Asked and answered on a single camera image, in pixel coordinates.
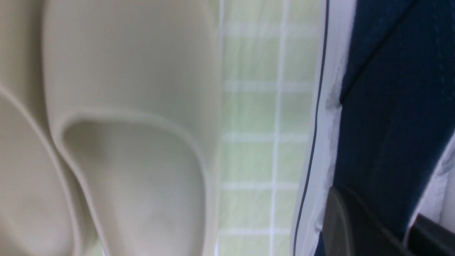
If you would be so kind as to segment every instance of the beige slipper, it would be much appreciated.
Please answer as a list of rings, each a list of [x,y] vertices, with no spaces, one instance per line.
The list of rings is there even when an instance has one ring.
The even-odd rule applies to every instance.
[[[96,233],[47,126],[41,9],[0,0],[0,255],[81,256]]]
[[[45,95],[108,256],[212,256],[221,84],[198,1],[50,0]]]

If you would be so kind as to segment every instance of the dark blue fabric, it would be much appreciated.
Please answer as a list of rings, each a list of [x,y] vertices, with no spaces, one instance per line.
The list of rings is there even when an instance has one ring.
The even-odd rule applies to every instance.
[[[334,185],[402,239],[455,129],[455,0],[358,0]]]
[[[316,247],[314,256],[325,256],[324,239],[322,238],[322,233],[319,233],[318,247]]]

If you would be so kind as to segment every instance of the rubber slipper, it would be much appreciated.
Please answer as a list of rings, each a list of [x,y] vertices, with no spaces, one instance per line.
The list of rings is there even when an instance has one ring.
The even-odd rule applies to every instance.
[[[80,256],[96,233],[47,125],[41,11],[42,1],[0,1],[0,255]]]
[[[197,1],[50,0],[51,134],[108,256],[212,255],[221,83]]]

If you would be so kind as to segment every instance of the dark plastic part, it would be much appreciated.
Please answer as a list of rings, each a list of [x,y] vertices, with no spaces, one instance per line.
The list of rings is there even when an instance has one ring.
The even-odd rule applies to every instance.
[[[455,235],[419,215],[409,233],[408,248],[417,256],[455,256]]]
[[[413,256],[345,188],[329,190],[322,235],[326,256]]]

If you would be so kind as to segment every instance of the slipper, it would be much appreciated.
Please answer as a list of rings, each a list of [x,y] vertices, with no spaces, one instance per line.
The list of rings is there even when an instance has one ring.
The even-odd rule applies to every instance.
[[[54,142],[108,256],[211,256],[221,83],[198,1],[50,0],[43,23]]]
[[[0,255],[80,256],[96,232],[47,125],[41,10],[0,0]]]

